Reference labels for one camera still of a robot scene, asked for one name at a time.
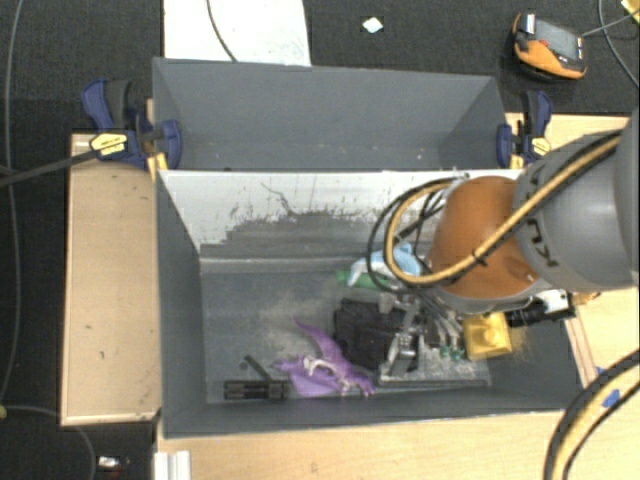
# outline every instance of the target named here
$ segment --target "black carpet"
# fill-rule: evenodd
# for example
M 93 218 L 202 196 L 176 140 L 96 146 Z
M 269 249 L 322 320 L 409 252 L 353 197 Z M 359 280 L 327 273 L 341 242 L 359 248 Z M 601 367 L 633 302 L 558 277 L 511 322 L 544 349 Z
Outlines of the black carpet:
M 622 15 L 605 0 L 605 20 Z M 18 0 L 0 0 L 0 83 Z M 588 39 L 584 80 L 544 84 L 514 62 L 508 29 L 517 12 L 536 9 L 577 30 L 598 25 L 597 0 L 304 0 L 316 65 L 493 75 L 507 110 L 519 93 L 543 89 L 556 112 L 627 113 L 638 91 L 601 35 Z M 384 22 L 375 35 L 368 16 Z M 612 30 L 616 47 L 638 75 L 638 27 Z M 127 78 L 132 99 L 151 94 L 151 58 L 162 53 L 162 0 L 25 0 L 16 41 L 11 101 L 14 166 L 24 170 L 66 157 L 69 135 L 88 125 L 78 94 L 97 77 Z M 5 163 L 4 137 L 0 163 Z M 23 321 L 5 403 L 58 407 L 63 325 L 66 176 L 17 185 L 23 253 Z M 0 379 L 13 331 L 14 275 L 7 191 L 0 193 Z M 148 477 L 151 425 L 90 428 L 97 455 L 128 463 L 121 479 Z M 0 478 L 84 478 L 80 438 L 56 430 L 53 419 L 16 414 L 0 422 Z M 105 474 L 98 478 L 107 478 Z
M 18 0 L 0 0 L 0 82 Z M 151 94 L 151 58 L 162 53 L 162 0 L 25 0 L 16 38 L 11 101 L 14 166 L 67 156 L 73 129 L 89 124 L 79 91 L 98 77 L 128 78 L 132 99 Z M 4 129 L 4 113 L 0 117 Z M 4 137 L 0 161 L 5 163 Z M 15 186 L 22 249 L 23 315 L 5 404 L 59 407 L 65 266 L 63 172 Z M 7 190 L 0 193 L 0 378 L 14 324 L 14 274 Z M 151 424 L 86 429 L 97 456 L 120 457 L 118 478 L 150 477 Z M 12 412 L 0 422 L 0 478 L 84 479 L 81 437 L 46 415 Z M 96 478 L 112 478 L 99 473 Z
M 620 0 L 604 0 L 605 22 L 622 17 Z M 601 34 L 585 38 L 589 70 L 578 82 L 545 83 L 524 75 L 512 55 L 509 29 L 534 10 L 578 32 L 596 28 L 597 0 L 305 0 L 316 65 L 381 67 L 494 76 L 505 109 L 521 111 L 520 93 L 549 94 L 557 113 L 628 113 L 638 90 Z M 384 29 L 362 29 L 368 16 Z M 638 26 L 610 30 L 615 47 L 638 77 Z

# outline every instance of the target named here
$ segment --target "gray bin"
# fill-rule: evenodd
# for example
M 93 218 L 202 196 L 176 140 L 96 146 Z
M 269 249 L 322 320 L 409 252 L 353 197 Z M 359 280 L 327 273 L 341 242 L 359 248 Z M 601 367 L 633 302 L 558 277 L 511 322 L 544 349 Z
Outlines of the gray bin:
M 334 272 L 379 211 L 450 174 L 425 171 L 495 167 L 504 114 L 485 77 L 160 59 L 154 102 L 185 139 L 157 183 L 166 437 L 555 410 L 580 389 L 564 326 L 541 324 L 489 361 L 490 386 L 222 400 L 224 380 L 257 379 L 246 354 L 274 375 L 277 357 L 318 355 L 291 317 L 330 332 Z

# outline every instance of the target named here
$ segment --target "white paper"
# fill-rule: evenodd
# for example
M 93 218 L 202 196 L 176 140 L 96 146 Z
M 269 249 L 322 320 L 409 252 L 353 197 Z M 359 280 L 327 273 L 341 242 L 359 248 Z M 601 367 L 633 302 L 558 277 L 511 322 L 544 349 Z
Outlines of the white paper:
M 220 35 L 242 62 L 311 65 L 302 0 L 210 0 Z M 164 55 L 229 60 L 206 0 L 164 0 Z

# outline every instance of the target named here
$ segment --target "purple toy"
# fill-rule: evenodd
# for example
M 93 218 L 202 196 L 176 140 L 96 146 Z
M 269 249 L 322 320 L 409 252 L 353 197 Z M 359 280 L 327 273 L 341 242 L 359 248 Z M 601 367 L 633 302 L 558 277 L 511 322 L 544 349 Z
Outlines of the purple toy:
M 296 391 L 303 397 L 328 395 L 339 391 L 345 395 L 353 386 L 360 388 L 364 396 L 375 392 L 371 379 L 357 371 L 342 355 L 338 344 L 316 327 L 293 321 L 306 332 L 320 347 L 320 359 L 311 356 L 298 356 L 295 360 L 280 359 L 275 367 L 289 374 Z

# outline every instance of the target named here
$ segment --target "blue clamp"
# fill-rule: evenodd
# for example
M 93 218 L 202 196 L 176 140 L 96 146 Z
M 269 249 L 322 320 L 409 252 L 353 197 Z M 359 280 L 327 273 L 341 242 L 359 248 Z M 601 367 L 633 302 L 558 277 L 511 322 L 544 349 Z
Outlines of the blue clamp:
M 142 170 L 147 169 L 149 156 L 163 152 L 168 167 L 176 169 L 183 147 L 177 121 L 163 121 L 155 130 L 144 112 L 129 106 L 130 86 L 127 80 L 98 78 L 80 93 L 85 113 L 101 134 L 90 142 L 91 148 L 99 160 L 124 162 Z M 145 143 L 153 144 L 153 152 L 147 152 Z
M 511 167 L 514 157 L 523 166 L 542 158 L 550 149 L 544 138 L 547 125 L 553 115 L 553 105 L 549 96 L 542 91 L 522 93 L 524 122 L 518 121 L 518 134 L 508 124 L 498 127 L 496 136 L 496 156 L 498 165 Z

